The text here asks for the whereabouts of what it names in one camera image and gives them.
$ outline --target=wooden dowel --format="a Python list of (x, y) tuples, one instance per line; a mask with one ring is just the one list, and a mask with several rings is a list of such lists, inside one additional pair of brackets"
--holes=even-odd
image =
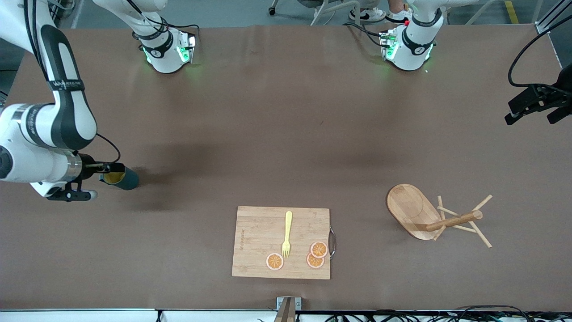
[(484, 206), (485, 203), (487, 203), (490, 199), (492, 198), (492, 195), (488, 195), (487, 198), (485, 198), (483, 201), (481, 201), (474, 209), (474, 210), (479, 210), (482, 206)]
[[(447, 209), (447, 208), (437, 207), (437, 209), (443, 210), (444, 212), (449, 213), (449, 214), (451, 214), (451, 215), (453, 215), (453, 216), (458, 216), (458, 215), (459, 215), (459, 214), (457, 214), (456, 212), (451, 211), (451, 210), (449, 210), (449, 209)], [(480, 237), (481, 240), (484, 242), (484, 244), (487, 245), (488, 248), (491, 248), (491, 247), (492, 247), (491, 243), (490, 243), (490, 242), (488, 241), (488, 239), (483, 235), (483, 233), (482, 233), (481, 230), (476, 226), (476, 224), (475, 224), (474, 222), (472, 222), (472, 221), (470, 221), (470, 222), (468, 222), (468, 223), (469, 223), (469, 225), (471, 225), (471, 227), (475, 230), (475, 233), (476, 233), (477, 235), (479, 235), (479, 237)]]
[(433, 237), (434, 241), (436, 241), (437, 238), (439, 238), (439, 236), (441, 236), (441, 234), (445, 231), (445, 228), (447, 228), (447, 226), (441, 226), (441, 228), (439, 228), (439, 230), (437, 231), (437, 235), (435, 235), (435, 237)]
[(451, 210), (449, 210), (449, 209), (447, 209), (447, 208), (443, 208), (443, 207), (441, 207), (441, 206), (438, 206), (437, 209), (442, 210), (442, 211), (446, 212), (447, 214), (451, 214), (451, 215), (453, 215), (453, 216), (455, 216), (455, 217), (459, 217), (459, 214), (458, 214), (458, 213), (456, 213), (456, 212), (454, 212), (454, 211), (451, 211)]
[(481, 238), (481, 240), (484, 242), (485, 245), (487, 245), (488, 248), (491, 248), (492, 245), (491, 243), (488, 242), (487, 237), (485, 237), (483, 235), (483, 233), (481, 232), (481, 230), (475, 225), (474, 222), (470, 221), (469, 225), (471, 225), (471, 227), (476, 231), (476, 234), (479, 235), (479, 237)]
[(440, 229), (441, 226), (451, 227), (451, 226), (460, 225), (461, 223), (466, 223), (466, 222), (474, 221), (474, 220), (481, 219), (481, 218), (483, 218), (483, 213), (481, 213), (480, 210), (476, 210), (476, 211), (471, 211), (470, 213), (464, 214), (459, 218), (450, 218), (450, 219), (441, 220), (441, 221), (438, 221), (435, 223), (430, 223), (429, 225), (426, 226), (426, 229), (427, 229), (427, 231), (435, 231), (435, 230)]
[[(441, 199), (440, 195), (437, 196), (437, 202), (439, 203), (439, 207), (443, 207), (443, 199)], [(443, 212), (443, 210), (441, 210), (440, 214), (441, 214), (441, 220), (445, 220), (445, 213)]]
[(453, 228), (457, 228), (457, 229), (461, 229), (461, 230), (464, 230), (464, 231), (468, 231), (469, 233), (475, 233), (475, 234), (476, 234), (476, 230), (474, 230), (474, 229), (466, 228), (466, 227), (463, 227), (463, 226), (452, 226), (452, 227), (453, 227)]

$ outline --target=cable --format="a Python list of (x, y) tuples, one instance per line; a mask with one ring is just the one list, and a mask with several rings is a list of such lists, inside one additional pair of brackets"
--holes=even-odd
[(157, 29), (155, 26), (153, 26), (151, 24), (151, 22), (156, 23), (158, 25), (161, 25), (163, 27), (172, 27), (172, 28), (196, 27), (197, 30), (200, 29), (200, 27), (198, 25), (195, 25), (195, 24), (190, 24), (190, 25), (185, 25), (185, 26), (177, 26), (177, 25), (172, 25), (170, 23), (157, 22), (151, 18), (148, 18), (146, 15), (144, 15), (143, 11), (141, 11), (141, 9), (139, 9), (139, 7), (137, 7), (137, 5), (135, 3), (133, 3), (133, 0), (127, 0), (127, 2), (131, 5), (131, 7), (133, 7), (135, 9), (135, 11), (137, 11), (143, 17), (143, 19), (147, 20), (147, 22), (149, 22), (149, 24), (158, 32), (164, 33), (167, 30), (161, 31), (161, 30)]
[(529, 83), (529, 84), (518, 84), (515, 83), (513, 81), (513, 69), (516, 66), (518, 60), (521, 58), (521, 56), (525, 53), (525, 51), (532, 46), (532, 44), (534, 44), (534, 42), (536, 42), (536, 40), (540, 39), (542, 36), (544, 36), (545, 34), (549, 33), (550, 31), (554, 30), (556, 27), (560, 26), (561, 24), (565, 23), (566, 21), (572, 19), (572, 14), (569, 15), (568, 17), (560, 20), (559, 22), (555, 23), (554, 25), (550, 26), (548, 29), (546, 29), (545, 31), (539, 33), (536, 37), (534, 37), (534, 39), (532, 39), (528, 44), (526, 44), (526, 46), (521, 50), (520, 53), (518, 53), (517, 57), (514, 59), (513, 63), (510, 65), (509, 68), (509, 83), (514, 86), (514, 87), (529, 87), (529, 86), (534, 86), (534, 87), (540, 87), (540, 88), (549, 88), (552, 89), (553, 91), (557, 91), (557, 92), (561, 92), (564, 93), (565, 95), (568, 96), (572, 96), (571, 92), (568, 91), (564, 91), (562, 89), (556, 88), (554, 86), (551, 85), (547, 85), (547, 84), (542, 84), (542, 83)]
[(334, 10), (334, 12), (332, 13), (332, 15), (329, 17), (328, 21), (326, 21), (322, 26), (327, 25), (330, 20), (332, 20), (333, 16), (336, 14), (336, 10)]
[(28, 0), (24, 0), (24, 20), (26, 22), (26, 32), (28, 33), (28, 39), (32, 47), (32, 52), (34, 53), (34, 57), (38, 61), (38, 65), (43, 73), (43, 76), (46, 80), (48, 80), (46, 69), (43, 65), (42, 57), (39, 54), (38, 30), (37, 30), (38, 28), (36, 26), (36, 0), (32, 0), (31, 14), (32, 14), (32, 20), (30, 24), (30, 10), (28, 6)]
[(47, 0), (48, 2), (50, 2), (52, 5), (62, 9), (62, 10), (71, 10), (73, 8), (75, 8), (76, 6), (76, 0), (71, 0), (71, 6), (69, 7), (64, 7), (62, 6), (60, 3), (58, 3), (56, 0)]
[(478, 308), (511, 308), (514, 310), (517, 310), (522, 317), (524, 317), (526, 319), (527, 322), (534, 322), (534, 320), (530, 319), (530, 316), (526, 313), (524, 313), (524, 311), (522, 311), (521, 309), (517, 308), (517, 307), (512, 307), (510, 305), (472, 305), (470, 307), (467, 307), (459, 316), (453, 318), (452, 320), (459, 322), (463, 316), (465, 316), (465, 314), (472, 310), (472, 309), (478, 309)]
[(367, 30), (365, 26), (360, 26), (360, 25), (358, 25), (358, 24), (356, 24), (356, 23), (353, 23), (353, 22), (346, 22), (346, 23), (344, 23), (342, 26), (352, 26), (352, 27), (358, 28), (361, 32), (363, 32), (363, 33), (365, 33), (365, 34), (367, 35), (367, 37), (371, 40), (371, 42), (373, 42), (373, 43), (376, 44), (377, 46), (380, 46), (380, 47), (383, 47), (383, 48), (389, 48), (388, 45), (380, 44), (379, 42), (375, 41), (375, 39), (371, 38), (371, 36), (377, 36), (377, 37), (379, 37), (379, 34)]
[(96, 133), (96, 135), (99, 136), (100, 138), (104, 139), (107, 143), (109, 143), (109, 145), (111, 145), (115, 149), (115, 151), (117, 151), (117, 158), (111, 162), (102, 162), (102, 163), (97, 163), (97, 164), (90, 164), (86, 167), (87, 168), (94, 168), (94, 167), (108, 166), (110, 164), (117, 163), (119, 161), (119, 159), (121, 159), (121, 151), (119, 151), (119, 148), (117, 148), (117, 146), (115, 144), (113, 144), (113, 142), (111, 142), (111, 140), (104, 137), (103, 135), (101, 135), (99, 133)]
[(156, 30), (157, 32), (159, 32), (159, 33), (165, 33), (165, 32), (167, 32), (166, 29), (165, 29), (165, 30), (157, 29), (157, 27), (155, 27), (155, 26), (150, 22), (149, 18), (147, 18), (147, 16), (143, 14), (143, 11), (141, 11), (141, 9), (139, 9), (139, 7), (138, 7), (135, 3), (133, 3), (133, 0), (127, 0), (127, 2), (131, 5), (131, 7), (133, 7), (133, 8), (135, 9), (135, 11), (138, 12), (138, 14), (140, 14), (140, 15), (143, 17), (143, 19), (144, 19), (145, 21), (147, 21), (147, 23), (148, 23), (151, 27), (153, 27), (153, 29), (155, 29), (155, 30)]

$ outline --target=sneaker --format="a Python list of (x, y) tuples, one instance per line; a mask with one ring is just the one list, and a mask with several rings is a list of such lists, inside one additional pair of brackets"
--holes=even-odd
[(388, 11), (386, 20), (393, 23), (405, 23), (407, 20), (411, 20), (412, 15), (413, 11), (410, 8), (407, 8), (407, 10), (401, 10), (398, 13)]
[[(378, 8), (371, 8), (363, 10), (360, 14), (359, 19), (361, 21), (366, 21), (366, 22), (377, 22), (384, 20), (385, 17), (386, 17), (385, 11), (379, 10)], [(356, 16), (355, 13), (353, 13), (353, 10), (349, 12), (349, 18), (355, 20)]]

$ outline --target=wooden stand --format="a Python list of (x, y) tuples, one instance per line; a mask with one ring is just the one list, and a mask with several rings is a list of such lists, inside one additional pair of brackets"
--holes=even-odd
[[(401, 223), (405, 230), (417, 239), (437, 240), (447, 227), (453, 227), (470, 233), (477, 234), (482, 241), (491, 248), (487, 238), (475, 224), (475, 220), (483, 218), (480, 208), (484, 206), (492, 195), (487, 196), (476, 207), (467, 214), (459, 215), (447, 208), (443, 207), (443, 199), (437, 196), (439, 206), (437, 209), (429, 202), (427, 197), (410, 184), (399, 184), (393, 187), (387, 195), (387, 208), (390, 213)], [(454, 217), (446, 219), (445, 213)], [(463, 223), (469, 223), (472, 228), (460, 226)]]

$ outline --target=black cable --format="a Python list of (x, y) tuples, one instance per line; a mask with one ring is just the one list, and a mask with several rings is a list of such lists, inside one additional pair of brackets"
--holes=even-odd
[(530, 316), (526, 313), (524, 313), (524, 311), (522, 311), (521, 309), (517, 308), (517, 307), (513, 307), (510, 305), (472, 305), (470, 307), (467, 307), (459, 316), (453, 318), (452, 320), (455, 320), (456, 322), (459, 322), (463, 316), (465, 316), (465, 314), (473, 309), (478, 309), (478, 308), (511, 308), (514, 310), (517, 310), (522, 317), (524, 317), (526, 319), (527, 322), (534, 322), (534, 320), (530, 319)]
[(379, 33), (371, 32), (371, 31), (367, 30), (365, 26), (360, 26), (360, 25), (358, 25), (358, 24), (356, 24), (356, 23), (353, 23), (353, 22), (346, 22), (346, 23), (344, 23), (342, 26), (352, 26), (352, 27), (355, 27), (355, 28), (359, 29), (361, 32), (365, 33), (365, 34), (367, 35), (367, 37), (371, 40), (371, 42), (373, 42), (373, 43), (376, 44), (377, 46), (380, 46), (380, 47), (383, 47), (383, 48), (389, 48), (388, 45), (380, 44), (379, 42), (375, 41), (375, 39), (371, 38), (371, 36), (377, 36), (377, 37), (379, 37)]
[[(192, 23), (192, 24), (190, 24), (190, 25), (185, 25), (185, 26), (177, 26), (177, 25), (172, 25), (172, 24), (170, 24), (170, 23), (157, 22), (157, 21), (155, 21), (155, 20), (153, 20), (153, 19), (148, 18), (147, 16), (145, 16), (145, 15), (143, 14), (143, 11), (141, 11), (141, 9), (139, 9), (139, 7), (137, 7), (137, 5), (136, 5), (135, 3), (133, 3), (133, 0), (127, 0), (127, 2), (131, 5), (131, 7), (133, 7), (133, 8), (135, 9), (135, 11), (137, 11), (140, 15), (142, 15), (143, 18), (149, 20), (150, 22), (153, 22), (153, 23), (156, 23), (156, 24), (158, 24), (158, 25), (161, 25), (161, 26), (163, 26), (163, 27), (172, 27), (172, 28), (195, 27), (195, 28), (197, 28), (197, 30), (200, 29), (200, 27), (199, 27), (198, 25), (194, 24), (194, 23)], [(157, 29), (157, 28), (156, 28), (155, 26), (153, 26), (153, 25), (152, 25), (152, 27), (153, 27), (156, 31), (158, 31), (158, 32), (161, 32), (161, 33), (166, 32), (166, 30), (161, 31), (161, 30)]]
[[(137, 11), (138, 14), (140, 14), (144, 19), (150, 20), (149, 18), (147, 18), (146, 15), (143, 14), (143, 11), (141, 11), (141, 9), (139, 9), (139, 7), (138, 7), (135, 3), (133, 3), (133, 0), (127, 0), (127, 2), (128, 2), (128, 3), (131, 5), (131, 7), (133, 7), (133, 8), (135, 9), (135, 11)], [(151, 23), (150, 23), (150, 25), (151, 25), (151, 27), (153, 27), (153, 29), (155, 29), (157, 32), (160, 32), (160, 33), (166, 33), (166, 32), (167, 32), (167, 29), (165, 29), (165, 30), (160, 30), (160, 29), (157, 29), (157, 27), (153, 26)]]
[(517, 57), (514, 59), (513, 63), (510, 65), (509, 68), (509, 83), (514, 86), (514, 87), (529, 87), (529, 86), (534, 86), (534, 87), (541, 87), (541, 88), (549, 88), (552, 89), (553, 91), (557, 91), (557, 92), (561, 92), (564, 93), (565, 95), (568, 96), (572, 96), (571, 92), (568, 91), (564, 91), (562, 89), (556, 88), (554, 86), (551, 85), (547, 85), (547, 84), (542, 84), (542, 83), (529, 83), (529, 84), (518, 84), (515, 83), (513, 81), (513, 69), (516, 66), (518, 60), (521, 58), (521, 56), (525, 53), (525, 51), (532, 46), (532, 44), (534, 44), (534, 42), (536, 42), (536, 40), (540, 39), (542, 36), (544, 36), (545, 34), (547, 34), (548, 32), (554, 30), (556, 27), (560, 26), (561, 24), (565, 23), (566, 21), (572, 19), (572, 14), (569, 15), (568, 17), (560, 20), (559, 22), (555, 23), (554, 25), (550, 26), (548, 29), (546, 29), (545, 31), (539, 33), (536, 37), (534, 37), (534, 39), (532, 39), (528, 44), (526, 44), (526, 46), (521, 50), (520, 53), (518, 53)]
[(155, 322), (161, 322), (161, 315), (163, 315), (163, 310), (157, 310), (157, 320)]
[(34, 38), (32, 37), (30, 28), (30, 12), (28, 8), (28, 0), (24, 0), (24, 21), (26, 22), (26, 33), (28, 34), (28, 41), (30, 41), (30, 46), (32, 47), (32, 53), (34, 54), (34, 57), (38, 59), (38, 53), (34, 45)]
[(97, 133), (97, 136), (99, 136), (100, 138), (104, 139), (105, 141), (107, 141), (107, 143), (109, 143), (109, 145), (111, 145), (115, 151), (117, 151), (117, 158), (111, 162), (103, 162), (102, 165), (107, 166), (109, 164), (113, 164), (113, 163), (117, 163), (119, 161), (119, 159), (121, 159), (121, 151), (119, 151), (119, 148), (117, 148), (117, 146), (115, 144), (113, 144), (113, 142), (111, 142), (111, 140), (109, 140), (108, 138), (104, 137), (103, 135)]
[(47, 72), (46, 72), (46, 68), (43, 64), (43, 60), (42, 60), (42, 55), (40, 53), (39, 50), (39, 41), (38, 41), (38, 26), (36, 25), (36, 4), (37, 4), (37, 0), (33, 0), (32, 1), (32, 35), (33, 35), (33, 42), (32, 42), (32, 46), (35, 46), (35, 52), (36, 52), (36, 59), (38, 60), (38, 65), (40, 67), (40, 69), (42, 70), (43, 73), (43, 77), (45, 78), (45, 80), (47, 81)]

